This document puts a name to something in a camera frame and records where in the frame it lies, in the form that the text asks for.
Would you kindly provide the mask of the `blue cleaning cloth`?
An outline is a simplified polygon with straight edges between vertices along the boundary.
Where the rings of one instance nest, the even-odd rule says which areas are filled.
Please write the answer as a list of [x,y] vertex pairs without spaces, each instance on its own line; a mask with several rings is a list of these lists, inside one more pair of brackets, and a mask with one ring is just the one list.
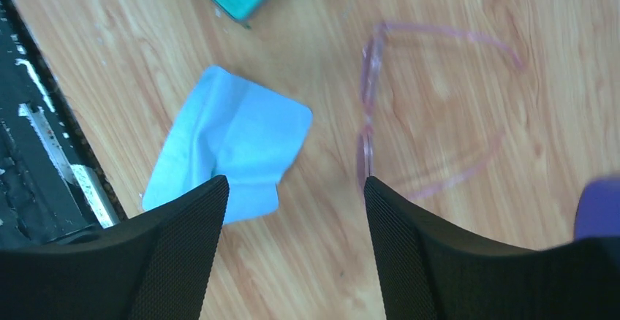
[[225,224],[274,212],[276,186],[303,147],[312,120],[306,105],[220,66],[208,67],[165,140],[143,209],[223,175],[230,186]]

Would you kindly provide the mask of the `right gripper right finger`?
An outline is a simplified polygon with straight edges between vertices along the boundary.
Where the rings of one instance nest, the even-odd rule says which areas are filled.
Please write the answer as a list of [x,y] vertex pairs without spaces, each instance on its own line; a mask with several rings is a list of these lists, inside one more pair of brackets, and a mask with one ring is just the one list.
[[617,319],[619,239],[534,251],[477,235],[378,178],[363,196],[388,319]]

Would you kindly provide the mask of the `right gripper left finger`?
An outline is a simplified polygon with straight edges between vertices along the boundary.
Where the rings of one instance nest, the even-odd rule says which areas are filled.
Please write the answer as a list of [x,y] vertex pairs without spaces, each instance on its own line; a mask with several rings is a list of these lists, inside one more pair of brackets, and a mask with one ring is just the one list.
[[1,252],[3,319],[198,319],[229,197],[218,175],[65,244]]

